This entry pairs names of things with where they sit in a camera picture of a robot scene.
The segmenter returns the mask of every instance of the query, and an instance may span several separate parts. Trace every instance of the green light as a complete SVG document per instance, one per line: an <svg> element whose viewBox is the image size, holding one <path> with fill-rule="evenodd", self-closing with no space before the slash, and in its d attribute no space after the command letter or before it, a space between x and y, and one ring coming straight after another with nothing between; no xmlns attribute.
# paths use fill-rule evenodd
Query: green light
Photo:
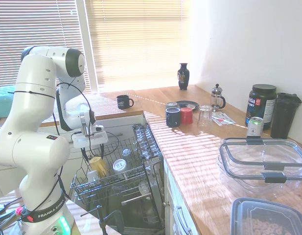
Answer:
<svg viewBox="0 0 302 235"><path fill-rule="evenodd" d="M66 221L66 219L62 216L59 218L60 224L62 226L63 235L70 235L70 227Z"/></svg>

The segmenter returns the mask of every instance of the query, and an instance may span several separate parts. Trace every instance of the french press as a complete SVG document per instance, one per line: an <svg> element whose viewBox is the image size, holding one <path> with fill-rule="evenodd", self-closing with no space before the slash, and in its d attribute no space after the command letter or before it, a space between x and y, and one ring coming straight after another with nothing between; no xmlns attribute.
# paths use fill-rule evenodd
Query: french press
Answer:
<svg viewBox="0 0 302 235"><path fill-rule="evenodd" d="M216 84L216 86L211 90L210 105L214 108L214 112L223 109L226 105L226 100L221 95L222 91L223 89L221 89L219 84Z"/></svg>

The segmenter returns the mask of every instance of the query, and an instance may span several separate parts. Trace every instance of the yellow cup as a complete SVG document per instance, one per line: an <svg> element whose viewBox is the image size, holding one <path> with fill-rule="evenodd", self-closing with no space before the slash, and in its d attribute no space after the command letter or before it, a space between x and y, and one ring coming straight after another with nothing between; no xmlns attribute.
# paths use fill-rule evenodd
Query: yellow cup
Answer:
<svg viewBox="0 0 302 235"><path fill-rule="evenodd" d="M101 157L94 157L89 163L92 170L96 170L100 178L107 176L106 164Z"/></svg>

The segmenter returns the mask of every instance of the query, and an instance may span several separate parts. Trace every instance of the cereal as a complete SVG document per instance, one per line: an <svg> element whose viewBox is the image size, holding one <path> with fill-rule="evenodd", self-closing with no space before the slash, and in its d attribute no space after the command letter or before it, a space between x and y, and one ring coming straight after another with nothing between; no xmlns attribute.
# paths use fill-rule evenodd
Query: cereal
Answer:
<svg viewBox="0 0 302 235"><path fill-rule="evenodd" d="M252 228L252 235L293 235L277 223L261 221L259 219L244 219L244 229Z"/></svg>

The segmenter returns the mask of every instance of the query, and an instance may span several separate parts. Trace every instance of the drawer handle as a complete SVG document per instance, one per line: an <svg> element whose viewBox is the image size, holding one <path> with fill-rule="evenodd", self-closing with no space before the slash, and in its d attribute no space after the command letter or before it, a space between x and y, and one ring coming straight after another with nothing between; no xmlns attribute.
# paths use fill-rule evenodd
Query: drawer handle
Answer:
<svg viewBox="0 0 302 235"><path fill-rule="evenodd" d="M163 202L163 206L164 206L164 207L169 207L170 204L169 204L169 202Z"/></svg>
<svg viewBox="0 0 302 235"><path fill-rule="evenodd" d="M177 217L178 217L178 220L179 220L179 222L180 222L180 224L181 224L182 229L184 230L184 232L185 232L187 235L192 235L191 228L188 227L187 224L184 225L184 223L183 223L183 221L182 221L182 219L181 219L181 216L180 216L179 211L181 211L181 214L182 214L182 217L183 217L183 219L184 219L184 221L185 221L185 224L186 224L186 219L185 219L185 215L184 215L184 212L183 212L181 206L177 206Z"/></svg>
<svg viewBox="0 0 302 235"><path fill-rule="evenodd" d="M125 205L127 205L128 203L136 202L136 201L138 201L138 200L141 200L142 198L147 198L147 197L152 197L152 194L149 192L149 193L147 193L147 194L145 194L145 195L141 195L141 196L139 196L139 197L131 198L131 199L127 200L127 201L121 202L121 205L122 205L122 206L125 206Z"/></svg>

